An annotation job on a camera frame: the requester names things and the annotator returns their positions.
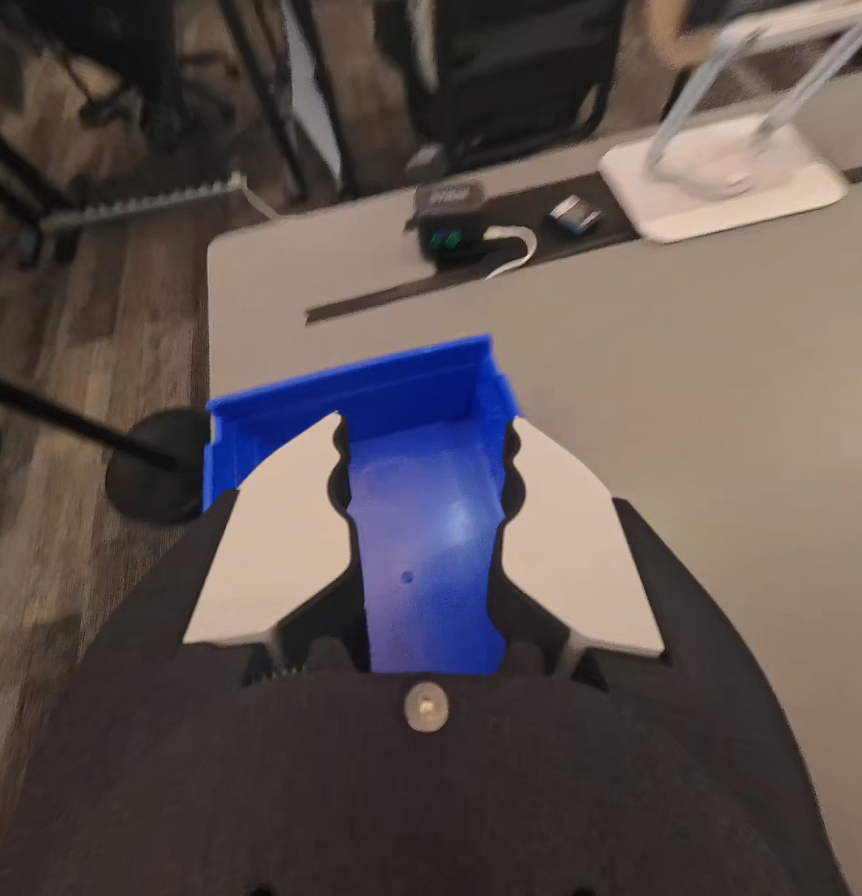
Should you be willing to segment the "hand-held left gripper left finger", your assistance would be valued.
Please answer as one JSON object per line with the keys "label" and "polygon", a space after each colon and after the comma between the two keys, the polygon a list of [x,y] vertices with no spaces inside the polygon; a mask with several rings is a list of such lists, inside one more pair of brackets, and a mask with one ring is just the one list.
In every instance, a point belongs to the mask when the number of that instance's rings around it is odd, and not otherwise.
{"label": "hand-held left gripper left finger", "polygon": [[354,666],[370,665],[349,461],[347,419],[332,412],[229,494],[183,644],[262,645],[278,666],[305,666],[315,642],[334,639]]}

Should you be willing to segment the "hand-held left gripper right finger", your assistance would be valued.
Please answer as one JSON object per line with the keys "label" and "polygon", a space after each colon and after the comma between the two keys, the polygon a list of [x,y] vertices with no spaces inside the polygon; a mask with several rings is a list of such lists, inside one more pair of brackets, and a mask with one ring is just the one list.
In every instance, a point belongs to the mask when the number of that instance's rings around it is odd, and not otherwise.
{"label": "hand-held left gripper right finger", "polygon": [[545,674],[573,674],[589,651],[658,659],[664,638],[612,494],[576,456],[516,417],[506,427],[500,523],[487,613],[508,647]]}

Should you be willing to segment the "blue plastic bin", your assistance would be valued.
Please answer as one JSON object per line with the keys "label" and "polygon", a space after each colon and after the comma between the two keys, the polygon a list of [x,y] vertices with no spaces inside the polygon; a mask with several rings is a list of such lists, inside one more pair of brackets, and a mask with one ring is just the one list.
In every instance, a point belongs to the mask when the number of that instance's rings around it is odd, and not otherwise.
{"label": "blue plastic bin", "polygon": [[487,676],[504,637],[487,612],[504,519],[504,436],[519,415],[492,336],[225,393],[206,408],[203,505],[332,412],[348,423],[351,502],[374,670]]}

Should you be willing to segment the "white power strip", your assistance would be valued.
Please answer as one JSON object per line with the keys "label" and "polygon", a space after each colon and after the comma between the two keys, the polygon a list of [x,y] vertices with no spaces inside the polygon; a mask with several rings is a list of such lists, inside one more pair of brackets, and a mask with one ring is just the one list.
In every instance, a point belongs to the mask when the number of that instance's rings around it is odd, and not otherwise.
{"label": "white power strip", "polygon": [[278,211],[250,189],[245,174],[234,171],[224,181],[207,182],[168,193],[90,205],[81,209],[54,211],[41,219],[39,228],[46,234],[59,234],[237,195],[263,218],[280,218]]}

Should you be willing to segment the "black battery charger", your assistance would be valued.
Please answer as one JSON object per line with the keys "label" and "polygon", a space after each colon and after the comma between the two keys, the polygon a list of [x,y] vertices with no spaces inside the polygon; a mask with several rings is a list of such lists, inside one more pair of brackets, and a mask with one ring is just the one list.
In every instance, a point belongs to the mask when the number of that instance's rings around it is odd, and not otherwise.
{"label": "black battery charger", "polygon": [[438,273],[477,263],[487,252],[487,194],[477,178],[420,185],[404,233]]}

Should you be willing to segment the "white tablet stand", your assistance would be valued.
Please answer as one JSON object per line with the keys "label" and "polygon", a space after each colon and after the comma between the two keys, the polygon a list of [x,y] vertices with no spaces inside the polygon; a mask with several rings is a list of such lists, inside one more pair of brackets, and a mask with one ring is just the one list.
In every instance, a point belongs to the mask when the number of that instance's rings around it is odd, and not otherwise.
{"label": "white tablet stand", "polygon": [[[838,34],[766,114],[687,127],[730,62]],[[648,139],[612,147],[598,173],[637,233],[671,244],[822,209],[848,181],[793,126],[795,115],[862,48],[862,1],[805,2],[718,30],[703,64]]]}

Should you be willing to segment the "black office chair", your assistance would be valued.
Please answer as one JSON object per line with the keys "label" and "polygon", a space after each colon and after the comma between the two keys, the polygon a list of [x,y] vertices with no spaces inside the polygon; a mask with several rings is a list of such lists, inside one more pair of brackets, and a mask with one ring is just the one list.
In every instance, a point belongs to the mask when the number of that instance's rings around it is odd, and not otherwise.
{"label": "black office chair", "polygon": [[410,119],[448,174],[592,137],[628,3],[394,2]]}

